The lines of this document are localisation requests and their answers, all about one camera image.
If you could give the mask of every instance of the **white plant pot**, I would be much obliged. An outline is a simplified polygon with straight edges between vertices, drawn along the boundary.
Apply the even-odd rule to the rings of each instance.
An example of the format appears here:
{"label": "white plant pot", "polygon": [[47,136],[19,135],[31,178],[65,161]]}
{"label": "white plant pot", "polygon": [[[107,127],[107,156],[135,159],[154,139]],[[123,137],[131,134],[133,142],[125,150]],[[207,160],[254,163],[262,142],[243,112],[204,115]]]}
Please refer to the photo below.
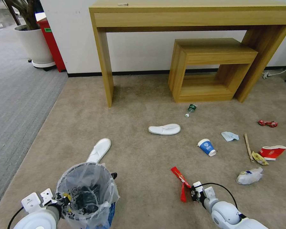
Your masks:
{"label": "white plant pot", "polygon": [[32,64],[40,68],[55,65],[41,29],[24,30],[25,28],[26,25],[20,25],[17,26],[15,30],[23,47],[28,53],[28,57],[32,59]]}

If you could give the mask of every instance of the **paper cup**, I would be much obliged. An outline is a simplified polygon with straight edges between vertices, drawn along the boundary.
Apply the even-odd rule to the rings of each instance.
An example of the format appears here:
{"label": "paper cup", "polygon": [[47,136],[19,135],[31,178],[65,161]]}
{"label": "paper cup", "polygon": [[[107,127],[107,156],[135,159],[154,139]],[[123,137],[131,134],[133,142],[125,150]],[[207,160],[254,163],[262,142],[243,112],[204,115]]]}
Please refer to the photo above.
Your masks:
{"label": "paper cup", "polygon": [[199,146],[209,156],[214,156],[216,154],[216,150],[213,148],[210,140],[207,138],[199,141],[197,146]]}

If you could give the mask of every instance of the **clear plastic bag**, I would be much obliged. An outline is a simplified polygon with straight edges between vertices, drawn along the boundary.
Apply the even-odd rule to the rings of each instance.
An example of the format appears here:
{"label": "clear plastic bag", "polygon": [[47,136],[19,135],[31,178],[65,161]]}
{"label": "clear plastic bag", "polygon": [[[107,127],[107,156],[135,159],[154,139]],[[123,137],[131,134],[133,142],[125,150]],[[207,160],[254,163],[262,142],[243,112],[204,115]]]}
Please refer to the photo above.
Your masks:
{"label": "clear plastic bag", "polygon": [[104,164],[75,165],[57,183],[56,200],[74,229],[109,228],[118,199],[117,186]]}
{"label": "clear plastic bag", "polygon": [[263,169],[261,167],[259,167],[258,169],[242,171],[238,175],[236,182],[239,184],[252,184],[262,178],[263,174],[261,174],[261,172],[263,172]]}

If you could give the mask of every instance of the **red trash bin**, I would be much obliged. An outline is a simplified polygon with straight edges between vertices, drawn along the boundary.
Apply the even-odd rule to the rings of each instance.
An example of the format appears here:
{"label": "red trash bin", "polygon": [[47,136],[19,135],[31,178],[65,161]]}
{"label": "red trash bin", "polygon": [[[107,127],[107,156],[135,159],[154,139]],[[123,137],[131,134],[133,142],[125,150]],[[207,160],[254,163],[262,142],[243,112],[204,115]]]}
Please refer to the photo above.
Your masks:
{"label": "red trash bin", "polygon": [[57,47],[56,41],[54,39],[52,30],[50,28],[50,25],[48,23],[47,18],[44,18],[37,22],[41,28],[41,31],[44,35],[44,38],[49,46],[50,52],[53,56],[53,59],[55,61],[56,67],[59,72],[62,72],[63,70],[66,70],[65,63],[63,61],[63,58],[60,55],[59,49]]}

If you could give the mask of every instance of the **plastic bottle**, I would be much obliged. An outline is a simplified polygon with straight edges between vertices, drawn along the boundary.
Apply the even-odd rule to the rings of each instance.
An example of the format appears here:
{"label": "plastic bottle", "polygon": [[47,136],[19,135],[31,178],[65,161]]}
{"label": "plastic bottle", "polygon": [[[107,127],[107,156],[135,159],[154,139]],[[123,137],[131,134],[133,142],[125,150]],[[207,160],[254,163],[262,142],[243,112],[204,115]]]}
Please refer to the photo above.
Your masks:
{"label": "plastic bottle", "polygon": [[196,109],[196,106],[194,104],[190,104],[190,106],[188,107],[187,113],[185,114],[185,117],[188,118],[190,116],[190,113],[194,112],[195,109]]}

